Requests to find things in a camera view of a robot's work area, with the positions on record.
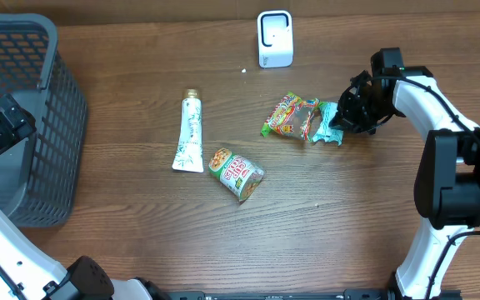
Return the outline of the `teal snack packet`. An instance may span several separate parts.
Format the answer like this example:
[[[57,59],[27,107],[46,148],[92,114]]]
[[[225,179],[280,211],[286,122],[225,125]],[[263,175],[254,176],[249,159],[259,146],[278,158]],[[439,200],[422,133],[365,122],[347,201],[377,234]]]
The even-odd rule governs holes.
[[[321,122],[318,130],[312,136],[314,143],[324,141],[325,143],[335,142],[340,146],[343,142],[343,130],[336,129],[331,124],[336,117],[338,105],[335,102],[320,102],[318,110],[321,114]]]

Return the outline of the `colourful candy bag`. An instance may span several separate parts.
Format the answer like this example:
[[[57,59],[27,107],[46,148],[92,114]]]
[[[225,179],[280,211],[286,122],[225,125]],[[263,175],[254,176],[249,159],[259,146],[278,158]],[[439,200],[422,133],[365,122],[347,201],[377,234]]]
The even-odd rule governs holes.
[[[315,112],[320,101],[303,100],[293,92],[285,95],[272,110],[262,125],[261,134],[266,137],[270,132],[281,136],[312,141],[309,136]]]

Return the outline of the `cup noodles container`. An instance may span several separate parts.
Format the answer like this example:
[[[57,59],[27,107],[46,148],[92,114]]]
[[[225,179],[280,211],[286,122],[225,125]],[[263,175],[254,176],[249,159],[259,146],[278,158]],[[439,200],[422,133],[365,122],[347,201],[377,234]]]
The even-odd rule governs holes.
[[[265,176],[264,170],[256,163],[224,147],[214,153],[208,170],[240,203],[252,195]]]

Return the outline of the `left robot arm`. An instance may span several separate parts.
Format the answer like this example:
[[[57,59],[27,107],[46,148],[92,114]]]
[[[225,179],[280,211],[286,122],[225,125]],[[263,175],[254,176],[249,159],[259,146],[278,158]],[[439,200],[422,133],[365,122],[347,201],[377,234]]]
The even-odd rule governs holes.
[[[35,133],[35,118],[9,94],[0,98],[0,155]],[[166,299],[142,278],[113,280],[90,257],[70,267],[32,244],[0,209],[0,299]]]

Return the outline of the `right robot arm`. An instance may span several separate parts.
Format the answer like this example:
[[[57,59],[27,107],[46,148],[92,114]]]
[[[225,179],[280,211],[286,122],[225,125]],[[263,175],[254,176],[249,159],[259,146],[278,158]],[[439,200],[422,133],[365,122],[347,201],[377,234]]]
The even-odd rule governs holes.
[[[459,299],[442,281],[465,238],[480,236],[480,126],[442,94],[424,66],[406,67],[397,47],[382,48],[342,93],[333,128],[373,134],[394,116],[406,118],[425,142],[413,188],[421,217],[403,263],[378,291],[348,299]]]

